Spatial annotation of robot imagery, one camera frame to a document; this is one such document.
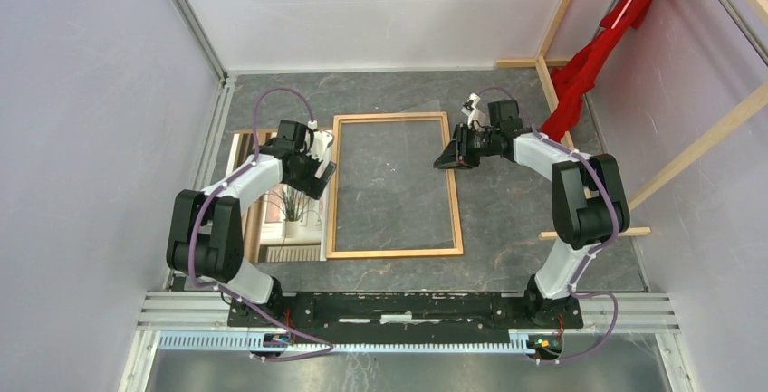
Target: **white wall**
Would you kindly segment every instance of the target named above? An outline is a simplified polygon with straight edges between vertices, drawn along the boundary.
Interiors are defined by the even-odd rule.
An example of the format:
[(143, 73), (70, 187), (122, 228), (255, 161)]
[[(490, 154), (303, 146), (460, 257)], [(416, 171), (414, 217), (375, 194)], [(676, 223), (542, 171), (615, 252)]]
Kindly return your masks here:
[[(592, 93), (628, 196), (766, 81), (716, 0), (654, 0)], [(764, 390), (768, 379), (766, 142), (763, 110), (632, 216), (653, 228), (635, 242), (653, 289), (670, 294), (705, 391)]]
[[(530, 58), (559, 0), (189, 0), (230, 71), (491, 67)], [(573, 0), (552, 55), (610, 0)]]
[(0, 15), (0, 390), (115, 390), (216, 79), (170, 0)]

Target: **radiator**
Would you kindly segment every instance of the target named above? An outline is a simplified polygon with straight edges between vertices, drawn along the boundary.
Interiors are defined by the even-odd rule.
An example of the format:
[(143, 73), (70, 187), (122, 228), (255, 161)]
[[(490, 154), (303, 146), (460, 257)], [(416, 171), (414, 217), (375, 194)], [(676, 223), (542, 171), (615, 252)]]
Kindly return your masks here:
[(270, 245), (266, 250), (268, 263), (320, 261), (319, 245)]

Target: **black bracket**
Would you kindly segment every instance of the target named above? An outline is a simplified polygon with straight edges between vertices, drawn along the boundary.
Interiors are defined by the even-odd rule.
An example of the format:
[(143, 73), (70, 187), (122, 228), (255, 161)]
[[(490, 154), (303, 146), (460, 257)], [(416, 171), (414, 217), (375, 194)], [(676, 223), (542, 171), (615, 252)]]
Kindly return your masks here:
[[(629, 227), (629, 206), (621, 183), (619, 165), (608, 154), (589, 159), (590, 166), (605, 186), (619, 219), (619, 231)], [(584, 187), (596, 191), (592, 177), (581, 162), (563, 161), (552, 165), (552, 220), (557, 235), (574, 250), (610, 238), (613, 224), (602, 197), (587, 198)]]
[(315, 176), (322, 162), (309, 155), (312, 143), (306, 143), (307, 131), (308, 127), (302, 123), (281, 120), (277, 135), (267, 140), (259, 151), (281, 160), (283, 184), (318, 200), (336, 170), (336, 163), (330, 162), (320, 177)]
[[(176, 196), (166, 250), (166, 263), (173, 270), (188, 274), (192, 228), (205, 199), (205, 194), (193, 190), (183, 190)], [(240, 200), (230, 196), (214, 198), (202, 224), (209, 220), (213, 221), (211, 233), (197, 235), (195, 272), (226, 283), (235, 277), (243, 262)]]
[[(297, 292), (283, 296), (283, 315), (296, 329), (336, 343), (504, 343), (509, 329), (557, 330), (558, 315), (535, 319), (523, 296), (501, 292)], [(412, 322), (392, 322), (406, 315)], [(584, 326), (576, 300), (562, 316), (564, 327)], [(230, 327), (270, 323), (236, 301)]]

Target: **gray marble floor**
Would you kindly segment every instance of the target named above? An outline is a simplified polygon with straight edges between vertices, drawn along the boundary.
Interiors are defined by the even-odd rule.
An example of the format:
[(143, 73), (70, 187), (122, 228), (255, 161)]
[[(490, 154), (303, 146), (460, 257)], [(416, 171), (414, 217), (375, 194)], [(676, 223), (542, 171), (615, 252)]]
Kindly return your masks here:
[[(533, 69), (243, 75), (235, 84), (215, 177), (224, 175), (232, 133), (251, 128), (256, 98), (272, 87), (301, 91), (312, 104), (320, 126), (330, 126), (336, 114), (443, 110), (452, 129), (466, 118), (460, 110), (467, 96), (494, 85), (512, 91), (534, 124), (541, 125), (549, 115)], [(500, 100), (502, 96), (489, 92), (484, 100)], [(302, 104), (287, 92), (267, 97), (259, 110), (258, 126), (275, 128), (281, 119), (306, 120)], [(600, 151), (586, 107), (580, 125), (571, 134), (579, 149)], [(277, 277), (287, 291), (523, 290), (552, 247), (552, 242), (537, 239), (541, 231), (552, 230), (550, 183), (527, 167), (486, 158), (476, 169), (457, 171), (456, 188), (464, 256), (258, 266)], [(580, 289), (643, 290), (631, 241), (622, 239), (601, 253), (582, 277)]]

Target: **metal frame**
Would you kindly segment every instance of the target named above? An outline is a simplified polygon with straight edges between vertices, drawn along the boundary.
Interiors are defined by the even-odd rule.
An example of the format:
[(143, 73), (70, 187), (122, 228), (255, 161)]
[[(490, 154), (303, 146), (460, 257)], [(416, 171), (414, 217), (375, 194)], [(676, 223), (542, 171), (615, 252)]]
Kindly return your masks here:
[[(210, 119), (206, 129), (206, 135), (200, 146), (200, 152), (197, 157), (197, 171), (192, 179), (192, 188), (200, 190), (211, 184), (214, 167), (216, 166), (216, 155), (221, 147), (221, 138), (224, 135), (226, 117), (229, 114), (229, 105), (232, 103), (232, 96), (235, 93), (235, 83), (237, 76), (231, 76), (224, 80), (216, 95), (216, 104), (211, 108)], [(168, 268), (168, 278), (165, 288), (170, 288), (174, 275), (183, 275)]]
[(195, 38), (197, 46), (200, 47), (200, 50), (202, 50), (203, 54), (206, 56), (206, 61), (208, 62), (208, 66), (210, 66), (211, 71), (214, 72), (219, 80), (225, 80), (227, 78), (226, 69), (219, 60), (218, 55), (216, 55), (216, 50), (214, 50), (211, 41), (208, 40), (208, 36), (206, 36), (205, 30), (203, 30), (203, 26), (197, 19), (195, 11), (192, 10), (192, 5), (189, 4), (189, 0), (171, 1), (173, 1), (174, 6), (178, 10), (178, 13), (181, 15), (181, 19), (184, 20), (184, 24), (187, 25), (187, 28)]
[(731, 3), (731, 0), (717, 1), (720, 2), (720, 5), (725, 9), (725, 11), (734, 21), (734, 24), (739, 27), (739, 30), (742, 32), (749, 44), (752, 45), (757, 55), (759, 55), (765, 65), (768, 66), (768, 50), (765, 49), (765, 44), (760, 40), (757, 34), (754, 33), (752, 27), (744, 20), (744, 17), (739, 13), (739, 11), (736, 10), (733, 3)]
[[(509, 292), (505, 295), (519, 297)], [(680, 335), (677, 317), (666, 294), (619, 292), (619, 322), (614, 333), (654, 334), (662, 353), (664, 368), (673, 392), (698, 390), (690, 371), (685, 343)], [(609, 299), (589, 299), (581, 302), (584, 328), (566, 330), (569, 334), (601, 334), (610, 323), (612, 302)], [(149, 372), (162, 346), (174, 349), (211, 349), (218, 345), (220, 350), (242, 349), (242, 345), (216, 343), (212, 339), (241, 339), (261, 337), (265, 333), (280, 333), (276, 328), (233, 328), (226, 325), (229, 307), (221, 301), (217, 292), (148, 292), (144, 301), (139, 324), (123, 377), (121, 391), (143, 391), (149, 381)], [(509, 330), (510, 344), (492, 345), (434, 345), (434, 346), (391, 346), (354, 345), (340, 346), (338, 352), (453, 352), (453, 353), (504, 353), (520, 354), (521, 349), (514, 343), (528, 334), (554, 333), (556, 330)], [(189, 337), (186, 345), (170, 346), (173, 337)], [(296, 347), (296, 351), (316, 349), (312, 346)]]
[(412, 122), (439, 121), (442, 132), (443, 146), (448, 146), (448, 115), (444, 111), (430, 113), (389, 113), (389, 114), (344, 114), (333, 118), (333, 161), (336, 163), (336, 173), (333, 174), (329, 186), (328, 231), (325, 241), (327, 259), (373, 259), (373, 258), (416, 258), (435, 256), (460, 256), (464, 254), (464, 242), (461, 235), (461, 220), (458, 212), (458, 197), (456, 194), (456, 176), (453, 170), (446, 170), (448, 207), (451, 214), (451, 229), (453, 233), (453, 248), (449, 249), (403, 249), (382, 251), (350, 251), (336, 250), (336, 211), (338, 206), (339, 176), (343, 170), (341, 165), (341, 127), (353, 123), (382, 123), (382, 122)]

